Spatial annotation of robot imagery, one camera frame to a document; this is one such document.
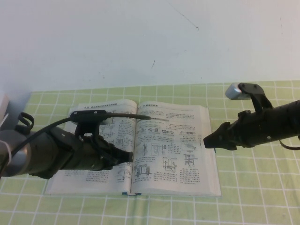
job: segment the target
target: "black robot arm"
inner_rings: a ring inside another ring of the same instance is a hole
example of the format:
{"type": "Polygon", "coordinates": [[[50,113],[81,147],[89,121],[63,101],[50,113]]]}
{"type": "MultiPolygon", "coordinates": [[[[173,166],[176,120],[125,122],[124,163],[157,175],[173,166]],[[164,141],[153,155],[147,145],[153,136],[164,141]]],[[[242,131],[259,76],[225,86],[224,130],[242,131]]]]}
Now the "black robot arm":
{"type": "Polygon", "coordinates": [[[281,142],[300,135],[300,101],[273,108],[263,89],[250,83],[232,84],[225,94],[233,100],[251,99],[255,112],[242,111],[234,123],[221,124],[214,133],[204,138],[206,148],[236,150],[236,146],[252,148],[279,140],[287,149],[300,150],[281,142]]]}
{"type": "Polygon", "coordinates": [[[75,111],[66,119],[31,132],[33,117],[21,113],[19,120],[25,125],[0,132],[1,176],[29,173],[49,179],[58,170],[110,170],[115,165],[132,162],[132,152],[116,148],[99,135],[100,123],[110,117],[151,119],[149,116],[104,110],[75,111]],[[77,123],[74,134],[57,127],[67,121],[77,123]]]}

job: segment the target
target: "book page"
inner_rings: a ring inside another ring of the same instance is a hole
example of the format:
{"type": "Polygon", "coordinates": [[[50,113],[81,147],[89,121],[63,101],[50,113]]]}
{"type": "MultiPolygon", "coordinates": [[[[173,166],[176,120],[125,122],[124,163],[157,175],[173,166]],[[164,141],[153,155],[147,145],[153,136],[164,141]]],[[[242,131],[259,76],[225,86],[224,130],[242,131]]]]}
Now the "book page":
{"type": "MultiPolygon", "coordinates": [[[[136,114],[137,105],[131,100],[116,100],[104,103],[80,104],[70,109],[106,110],[112,113],[136,114]]],[[[135,119],[113,117],[100,126],[100,135],[115,147],[133,152],[135,140],[135,119]]],[[[76,124],[66,123],[65,130],[74,133],[76,124]]],[[[112,170],[102,171],[58,171],[50,179],[46,193],[117,193],[129,192],[131,186],[132,163],[114,166],[112,170]]]]}
{"type": "Polygon", "coordinates": [[[208,108],[160,102],[139,104],[152,120],[136,125],[132,193],[221,195],[208,108]]]}

